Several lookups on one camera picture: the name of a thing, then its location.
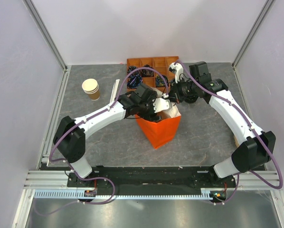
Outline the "orange paper bag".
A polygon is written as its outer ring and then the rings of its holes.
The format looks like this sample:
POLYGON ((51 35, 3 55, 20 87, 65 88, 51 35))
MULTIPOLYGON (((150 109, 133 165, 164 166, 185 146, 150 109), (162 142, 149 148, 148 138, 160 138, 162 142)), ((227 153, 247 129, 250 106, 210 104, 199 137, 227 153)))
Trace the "orange paper bag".
POLYGON ((140 118, 138 115, 134 115, 137 124, 154 149, 158 149, 175 137, 181 120, 181 114, 175 103, 172 103, 172 106, 171 109, 158 113, 162 118, 159 122, 150 122, 140 118))

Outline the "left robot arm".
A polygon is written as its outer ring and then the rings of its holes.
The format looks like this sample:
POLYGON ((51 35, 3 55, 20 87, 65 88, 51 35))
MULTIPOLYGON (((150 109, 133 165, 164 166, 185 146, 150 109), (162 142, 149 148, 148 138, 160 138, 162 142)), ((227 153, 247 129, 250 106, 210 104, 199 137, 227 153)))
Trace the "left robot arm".
POLYGON ((92 167, 85 157, 85 141, 92 134, 116 121, 132 115, 148 121, 159 121, 159 112, 170 106, 167 98, 146 84, 139 85, 134 91, 119 95, 113 102, 90 114, 72 119, 64 117, 55 133, 53 144, 78 176, 84 187, 94 182, 92 167))

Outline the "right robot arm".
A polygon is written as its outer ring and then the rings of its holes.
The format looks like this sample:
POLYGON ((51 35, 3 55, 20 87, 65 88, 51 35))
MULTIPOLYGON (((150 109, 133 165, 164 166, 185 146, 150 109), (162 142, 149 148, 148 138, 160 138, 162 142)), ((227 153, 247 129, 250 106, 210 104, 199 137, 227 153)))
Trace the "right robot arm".
POLYGON ((229 158, 209 168, 207 179, 211 186, 218 187, 225 177, 245 173, 271 160, 276 141, 274 133, 264 132, 247 116, 226 84, 211 78, 206 62, 190 65, 189 76, 180 63, 171 63, 169 70, 175 75, 170 82, 169 99, 176 103, 194 103, 203 98, 220 114, 239 144, 229 158))

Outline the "stack of paper cups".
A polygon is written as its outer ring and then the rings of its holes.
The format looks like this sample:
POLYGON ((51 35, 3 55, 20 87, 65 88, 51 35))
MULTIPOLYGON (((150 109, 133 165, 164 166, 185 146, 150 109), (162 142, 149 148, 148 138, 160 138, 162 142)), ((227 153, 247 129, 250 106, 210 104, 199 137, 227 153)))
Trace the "stack of paper cups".
POLYGON ((91 100, 98 100, 100 97, 99 84, 95 79, 89 78, 82 83, 83 91, 91 100))

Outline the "stack of black lids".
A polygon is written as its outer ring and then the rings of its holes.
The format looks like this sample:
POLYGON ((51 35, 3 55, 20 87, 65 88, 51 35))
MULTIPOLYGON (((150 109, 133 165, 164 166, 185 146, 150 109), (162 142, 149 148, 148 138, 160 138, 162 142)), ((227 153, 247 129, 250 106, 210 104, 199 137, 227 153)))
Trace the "stack of black lids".
POLYGON ((184 101, 188 104, 195 103, 198 99, 198 96, 188 96, 184 99, 184 101))

